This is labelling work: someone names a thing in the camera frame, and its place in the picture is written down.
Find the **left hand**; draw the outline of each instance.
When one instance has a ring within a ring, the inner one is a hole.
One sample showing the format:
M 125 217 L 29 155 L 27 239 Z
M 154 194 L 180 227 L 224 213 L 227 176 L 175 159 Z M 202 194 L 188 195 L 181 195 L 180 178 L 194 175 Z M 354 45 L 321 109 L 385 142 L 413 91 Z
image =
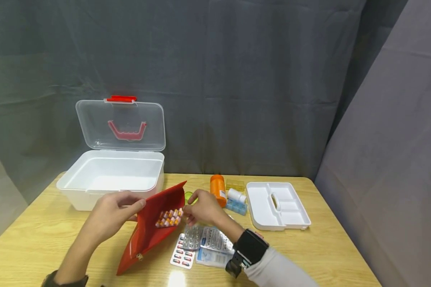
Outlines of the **left hand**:
M 136 214 L 144 208 L 145 203 L 144 199 L 131 191 L 105 194 L 98 199 L 83 224 L 79 238 L 96 246 L 101 244 L 115 235 L 126 221 L 136 221 Z

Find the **transparent lid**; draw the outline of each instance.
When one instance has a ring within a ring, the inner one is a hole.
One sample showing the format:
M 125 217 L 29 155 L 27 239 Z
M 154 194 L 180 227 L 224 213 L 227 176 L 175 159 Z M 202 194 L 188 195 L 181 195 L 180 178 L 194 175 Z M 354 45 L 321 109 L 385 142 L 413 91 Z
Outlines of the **transparent lid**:
M 86 144 L 97 150 L 162 151 L 164 111 L 135 97 L 79 100 L 75 106 Z

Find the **white bottle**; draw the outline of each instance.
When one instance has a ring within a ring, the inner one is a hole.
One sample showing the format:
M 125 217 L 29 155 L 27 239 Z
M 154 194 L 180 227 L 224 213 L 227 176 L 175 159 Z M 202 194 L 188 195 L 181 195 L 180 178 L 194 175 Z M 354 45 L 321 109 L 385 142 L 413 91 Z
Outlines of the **white bottle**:
M 233 188 L 228 190 L 228 198 L 240 203 L 245 203 L 246 201 L 246 196 Z

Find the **white plastic box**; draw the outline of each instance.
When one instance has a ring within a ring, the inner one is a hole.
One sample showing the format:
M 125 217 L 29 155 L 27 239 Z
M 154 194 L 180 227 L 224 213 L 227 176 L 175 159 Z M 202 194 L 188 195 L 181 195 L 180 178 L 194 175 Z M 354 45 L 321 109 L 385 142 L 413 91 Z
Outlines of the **white plastic box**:
M 76 104 L 87 151 L 56 186 L 77 210 L 89 211 L 106 193 L 131 190 L 144 199 L 160 192 L 166 146 L 164 111 L 134 97 Z
M 305 230 L 310 218 L 289 182 L 249 182 L 246 185 L 252 223 L 260 230 Z

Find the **removable tray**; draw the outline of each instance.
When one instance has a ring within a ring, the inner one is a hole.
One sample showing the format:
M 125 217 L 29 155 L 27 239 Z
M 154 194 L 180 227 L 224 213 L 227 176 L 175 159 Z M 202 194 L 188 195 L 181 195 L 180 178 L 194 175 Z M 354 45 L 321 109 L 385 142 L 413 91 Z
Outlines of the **removable tray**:
M 259 230 L 305 230 L 311 225 L 289 182 L 249 182 L 246 185 L 252 223 Z

